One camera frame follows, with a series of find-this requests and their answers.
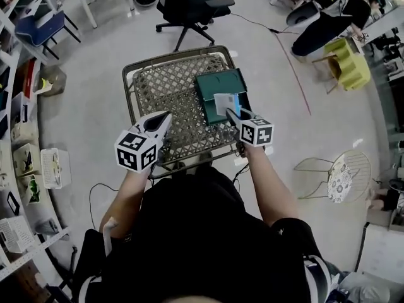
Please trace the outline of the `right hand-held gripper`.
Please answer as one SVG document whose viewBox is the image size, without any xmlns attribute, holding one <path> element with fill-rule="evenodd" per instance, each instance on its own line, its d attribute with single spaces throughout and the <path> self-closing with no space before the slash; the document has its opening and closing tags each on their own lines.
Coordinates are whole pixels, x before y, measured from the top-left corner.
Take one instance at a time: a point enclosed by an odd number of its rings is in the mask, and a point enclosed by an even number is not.
<svg viewBox="0 0 404 303">
<path fill-rule="evenodd" d="M 273 141 L 273 124 L 245 108 L 240 109 L 240 117 L 230 108 L 226 108 L 226 117 L 230 125 L 239 131 L 239 141 L 253 146 L 268 146 Z"/>
</svg>

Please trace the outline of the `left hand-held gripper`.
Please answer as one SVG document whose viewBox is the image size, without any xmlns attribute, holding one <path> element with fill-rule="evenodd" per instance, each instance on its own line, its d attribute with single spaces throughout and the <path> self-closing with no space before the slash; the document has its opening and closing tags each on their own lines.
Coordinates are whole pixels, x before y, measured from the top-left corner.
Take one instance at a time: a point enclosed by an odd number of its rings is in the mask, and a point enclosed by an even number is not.
<svg viewBox="0 0 404 303">
<path fill-rule="evenodd" d="M 157 161 L 157 139 L 165 138 L 171 123 L 170 112 L 154 112 L 141 117 L 128 130 L 123 130 L 114 144 L 118 166 L 142 172 L 154 164 Z"/>
</svg>

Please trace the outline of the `white and blue small box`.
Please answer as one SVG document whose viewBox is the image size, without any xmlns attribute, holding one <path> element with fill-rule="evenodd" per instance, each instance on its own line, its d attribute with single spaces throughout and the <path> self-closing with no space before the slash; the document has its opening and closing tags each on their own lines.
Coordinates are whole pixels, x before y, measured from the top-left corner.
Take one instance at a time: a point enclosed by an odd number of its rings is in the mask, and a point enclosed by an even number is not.
<svg viewBox="0 0 404 303">
<path fill-rule="evenodd" d="M 241 104 L 238 94 L 216 93 L 213 97 L 218 116 L 226 116 L 227 109 L 232 110 L 238 116 L 241 114 Z"/>
</svg>

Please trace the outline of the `dark green box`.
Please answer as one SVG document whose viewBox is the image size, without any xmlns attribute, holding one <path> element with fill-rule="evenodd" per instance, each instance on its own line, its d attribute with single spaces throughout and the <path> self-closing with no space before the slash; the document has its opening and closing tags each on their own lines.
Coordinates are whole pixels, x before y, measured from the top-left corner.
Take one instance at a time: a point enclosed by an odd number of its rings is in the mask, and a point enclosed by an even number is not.
<svg viewBox="0 0 404 303">
<path fill-rule="evenodd" d="M 202 106 L 207 126 L 227 122 L 225 115 L 217 113 L 215 94 L 237 95 L 239 107 L 251 110 L 247 96 L 247 85 L 240 69 L 228 69 L 196 77 L 196 93 Z"/>
</svg>

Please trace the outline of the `person's left forearm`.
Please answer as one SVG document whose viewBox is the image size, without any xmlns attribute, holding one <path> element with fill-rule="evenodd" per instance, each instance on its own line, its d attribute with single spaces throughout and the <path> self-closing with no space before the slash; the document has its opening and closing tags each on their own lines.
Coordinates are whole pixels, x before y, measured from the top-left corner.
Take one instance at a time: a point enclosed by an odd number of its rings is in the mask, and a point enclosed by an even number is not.
<svg viewBox="0 0 404 303">
<path fill-rule="evenodd" d="M 146 169 L 142 173 L 127 171 L 116 197 L 101 220 L 99 232 L 102 232 L 110 218 L 113 218 L 117 225 L 112 229 L 111 237 L 120 239 L 131 233 L 140 212 L 149 175 L 150 169 Z"/>
</svg>

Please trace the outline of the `person's right forearm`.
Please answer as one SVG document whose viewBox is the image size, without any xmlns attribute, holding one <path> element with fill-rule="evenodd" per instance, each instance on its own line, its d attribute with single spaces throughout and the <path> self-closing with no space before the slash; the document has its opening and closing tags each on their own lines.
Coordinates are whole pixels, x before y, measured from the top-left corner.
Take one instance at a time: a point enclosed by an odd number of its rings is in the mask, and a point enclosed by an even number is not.
<svg viewBox="0 0 404 303">
<path fill-rule="evenodd" d="M 247 145 L 245 153 L 263 221 L 271 226 L 283 218 L 297 218 L 297 199 L 279 178 L 263 148 Z"/>
</svg>

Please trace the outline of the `white bin with black parts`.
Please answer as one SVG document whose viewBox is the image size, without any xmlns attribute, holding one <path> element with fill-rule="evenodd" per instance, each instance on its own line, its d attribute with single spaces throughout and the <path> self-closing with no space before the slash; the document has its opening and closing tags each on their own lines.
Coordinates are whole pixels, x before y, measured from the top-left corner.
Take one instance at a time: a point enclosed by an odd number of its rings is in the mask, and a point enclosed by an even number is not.
<svg viewBox="0 0 404 303">
<path fill-rule="evenodd" d="M 12 156 L 17 177 L 40 173 L 40 149 L 37 145 L 27 143 L 14 150 Z"/>
</svg>

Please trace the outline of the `white bin with green parts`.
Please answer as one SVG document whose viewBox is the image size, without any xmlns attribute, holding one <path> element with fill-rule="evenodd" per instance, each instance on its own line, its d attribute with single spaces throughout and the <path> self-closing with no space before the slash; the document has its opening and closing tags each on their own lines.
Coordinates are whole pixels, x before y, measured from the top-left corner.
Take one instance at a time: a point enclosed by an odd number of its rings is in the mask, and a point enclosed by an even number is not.
<svg viewBox="0 0 404 303">
<path fill-rule="evenodd" d="M 17 182 L 21 200 L 25 206 L 40 203 L 40 177 L 38 175 L 31 174 L 19 177 Z"/>
</svg>

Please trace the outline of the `brown wicker table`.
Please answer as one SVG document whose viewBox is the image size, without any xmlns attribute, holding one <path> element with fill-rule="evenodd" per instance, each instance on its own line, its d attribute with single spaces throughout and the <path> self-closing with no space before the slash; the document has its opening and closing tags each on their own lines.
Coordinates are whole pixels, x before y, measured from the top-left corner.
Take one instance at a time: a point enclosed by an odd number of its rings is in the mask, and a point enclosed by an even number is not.
<svg viewBox="0 0 404 303">
<path fill-rule="evenodd" d="M 223 45 L 165 54 L 129 64 L 122 70 L 124 91 L 132 123 L 156 111 L 169 111 L 172 124 L 150 179 L 157 180 L 201 165 L 199 156 L 213 152 L 217 160 L 237 153 L 235 129 L 229 123 L 208 126 L 196 92 L 196 77 L 234 69 Z"/>
</svg>

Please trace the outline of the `white perforated basket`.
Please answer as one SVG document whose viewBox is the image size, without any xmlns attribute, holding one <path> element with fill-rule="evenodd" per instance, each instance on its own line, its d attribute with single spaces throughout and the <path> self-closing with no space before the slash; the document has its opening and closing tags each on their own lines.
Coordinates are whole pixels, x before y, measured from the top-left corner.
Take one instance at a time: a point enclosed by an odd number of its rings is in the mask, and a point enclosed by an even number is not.
<svg viewBox="0 0 404 303">
<path fill-rule="evenodd" d="M 71 184 L 69 153 L 58 148 L 40 151 L 42 178 L 46 189 L 62 189 Z"/>
<path fill-rule="evenodd" d="M 0 220 L 0 239 L 11 253 L 24 253 L 35 244 L 35 239 L 23 216 Z"/>
</svg>

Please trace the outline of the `person's black shirt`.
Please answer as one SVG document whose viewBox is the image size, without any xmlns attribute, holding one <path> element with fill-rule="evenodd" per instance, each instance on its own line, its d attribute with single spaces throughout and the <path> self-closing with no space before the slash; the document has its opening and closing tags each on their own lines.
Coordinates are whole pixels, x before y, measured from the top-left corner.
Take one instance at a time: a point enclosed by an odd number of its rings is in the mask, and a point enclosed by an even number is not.
<svg viewBox="0 0 404 303">
<path fill-rule="evenodd" d="M 319 256 L 306 222 L 272 225 L 248 214 L 230 179 L 213 167 L 147 190 L 128 234 L 105 253 L 88 230 L 73 278 L 92 303 L 163 303 L 207 297 L 221 303 L 311 303 L 304 258 Z"/>
</svg>

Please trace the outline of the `brown bag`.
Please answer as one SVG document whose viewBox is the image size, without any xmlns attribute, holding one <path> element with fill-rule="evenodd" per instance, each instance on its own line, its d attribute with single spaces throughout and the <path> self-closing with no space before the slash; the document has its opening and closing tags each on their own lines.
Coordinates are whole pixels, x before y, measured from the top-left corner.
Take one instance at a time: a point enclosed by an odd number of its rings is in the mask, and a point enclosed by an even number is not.
<svg viewBox="0 0 404 303">
<path fill-rule="evenodd" d="M 35 75 L 33 93 L 43 97 L 61 94 L 66 86 L 67 76 L 58 65 L 45 66 Z"/>
</svg>

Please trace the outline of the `round chair floral cushion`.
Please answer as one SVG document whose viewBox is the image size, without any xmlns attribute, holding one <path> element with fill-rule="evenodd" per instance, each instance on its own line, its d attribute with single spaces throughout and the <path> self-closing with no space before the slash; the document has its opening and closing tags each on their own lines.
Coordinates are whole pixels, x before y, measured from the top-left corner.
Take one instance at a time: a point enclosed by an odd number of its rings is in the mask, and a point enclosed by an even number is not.
<svg viewBox="0 0 404 303">
<path fill-rule="evenodd" d="M 357 201 L 369 190 L 372 177 L 369 158 L 358 150 L 347 150 L 334 160 L 305 158 L 294 167 L 294 171 L 326 174 L 315 190 L 300 199 L 328 198 L 333 203 Z"/>
</svg>

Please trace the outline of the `white standing fan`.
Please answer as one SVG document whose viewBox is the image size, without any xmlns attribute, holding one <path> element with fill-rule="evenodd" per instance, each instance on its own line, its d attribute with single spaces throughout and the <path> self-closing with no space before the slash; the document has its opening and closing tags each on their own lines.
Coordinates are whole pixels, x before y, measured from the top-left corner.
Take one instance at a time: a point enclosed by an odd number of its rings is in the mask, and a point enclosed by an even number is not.
<svg viewBox="0 0 404 303">
<path fill-rule="evenodd" d="M 311 23 L 317 21 L 321 16 L 321 12 L 317 4 L 313 1 L 302 4 L 294 9 L 286 19 L 288 27 L 308 27 Z"/>
</svg>

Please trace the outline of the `green cloth table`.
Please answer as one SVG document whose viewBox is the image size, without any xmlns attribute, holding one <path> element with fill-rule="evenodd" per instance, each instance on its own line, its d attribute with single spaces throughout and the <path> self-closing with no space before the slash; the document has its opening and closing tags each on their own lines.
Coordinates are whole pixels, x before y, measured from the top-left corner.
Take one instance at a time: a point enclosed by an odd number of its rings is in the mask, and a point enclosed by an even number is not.
<svg viewBox="0 0 404 303">
<path fill-rule="evenodd" d="M 341 86 L 345 91 L 364 87 L 371 79 L 371 72 L 359 42 L 352 37 L 343 37 L 324 46 L 324 57 L 315 59 L 313 64 L 326 61 L 334 86 L 327 90 L 330 94 Z"/>
</svg>

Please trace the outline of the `black office chair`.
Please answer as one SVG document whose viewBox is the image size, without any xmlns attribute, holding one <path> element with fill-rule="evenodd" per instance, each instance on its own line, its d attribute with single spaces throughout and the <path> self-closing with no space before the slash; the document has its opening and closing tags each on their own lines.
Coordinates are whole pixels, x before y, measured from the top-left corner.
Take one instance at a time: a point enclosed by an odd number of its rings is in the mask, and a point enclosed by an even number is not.
<svg viewBox="0 0 404 303">
<path fill-rule="evenodd" d="M 208 25 L 215 18 L 231 14 L 230 7 L 234 4 L 234 0 L 158 0 L 157 9 L 166 22 L 156 25 L 155 30 L 160 33 L 167 27 L 182 28 L 174 52 L 179 51 L 188 30 L 200 34 L 214 46 L 215 40 L 206 33 Z"/>
</svg>

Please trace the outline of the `blue chair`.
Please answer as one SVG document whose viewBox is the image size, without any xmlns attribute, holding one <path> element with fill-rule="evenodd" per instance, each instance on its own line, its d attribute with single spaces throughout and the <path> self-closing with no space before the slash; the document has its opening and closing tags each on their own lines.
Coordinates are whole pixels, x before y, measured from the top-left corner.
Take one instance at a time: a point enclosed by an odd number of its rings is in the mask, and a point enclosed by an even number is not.
<svg viewBox="0 0 404 303">
<path fill-rule="evenodd" d="M 25 41 L 26 43 L 34 47 L 43 47 L 47 52 L 49 52 L 55 59 L 59 60 L 57 54 L 55 54 L 48 46 L 47 42 L 52 40 L 53 43 L 57 44 L 54 40 L 55 34 L 59 33 L 61 30 L 67 31 L 70 36 L 72 36 L 79 44 L 81 40 L 66 26 L 65 21 L 68 21 L 76 30 L 78 27 L 70 20 L 64 11 L 60 11 L 45 21 L 41 26 L 37 26 L 35 22 L 35 17 L 26 16 L 18 20 L 15 26 L 15 35 Z"/>
</svg>

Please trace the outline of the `white metal shelf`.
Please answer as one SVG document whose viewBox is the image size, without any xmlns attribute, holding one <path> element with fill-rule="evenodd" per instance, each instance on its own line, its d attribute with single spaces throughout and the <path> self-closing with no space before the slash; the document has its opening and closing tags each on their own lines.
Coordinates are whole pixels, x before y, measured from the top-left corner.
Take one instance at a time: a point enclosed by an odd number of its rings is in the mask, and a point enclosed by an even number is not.
<svg viewBox="0 0 404 303">
<path fill-rule="evenodd" d="M 63 228 L 51 199 L 51 190 L 44 187 L 42 169 L 40 177 L 40 203 L 25 206 L 22 203 L 15 175 L 12 153 L 31 143 L 40 151 L 39 95 L 33 93 L 33 81 L 39 70 L 48 66 L 47 51 L 34 47 L 15 35 L 15 26 L 21 18 L 34 16 L 39 27 L 58 13 L 51 0 L 0 0 L 0 220 L 15 217 L 7 196 L 11 191 L 20 205 L 20 214 L 27 221 L 35 244 L 24 253 L 8 252 L 0 239 L 0 281 L 27 263 L 33 263 L 48 281 L 58 276 L 57 265 L 50 248 L 69 237 Z M 27 62 L 36 58 L 30 99 L 23 94 Z"/>
</svg>

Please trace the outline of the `white cabinet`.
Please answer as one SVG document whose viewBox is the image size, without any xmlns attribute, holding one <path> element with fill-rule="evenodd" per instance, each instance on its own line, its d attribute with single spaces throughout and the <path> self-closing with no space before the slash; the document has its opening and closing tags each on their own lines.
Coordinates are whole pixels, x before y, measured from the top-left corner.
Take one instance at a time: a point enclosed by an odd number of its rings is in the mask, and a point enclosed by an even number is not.
<svg viewBox="0 0 404 303">
<path fill-rule="evenodd" d="M 365 224 L 355 270 L 404 284 L 404 232 Z"/>
</svg>

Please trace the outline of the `black picture frame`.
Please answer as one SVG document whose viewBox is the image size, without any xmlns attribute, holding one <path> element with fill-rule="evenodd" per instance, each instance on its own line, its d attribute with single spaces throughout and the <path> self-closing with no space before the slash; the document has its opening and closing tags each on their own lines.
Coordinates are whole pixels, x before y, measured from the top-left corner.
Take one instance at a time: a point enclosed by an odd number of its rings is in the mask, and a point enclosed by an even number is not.
<svg viewBox="0 0 404 303">
<path fill-rule="evenodd" d="M 8 193 L 7 203 L 13 212 L 13 215 L 18 216 L 20 214 L 20 205 L 11 191 Z"/>
</svg>

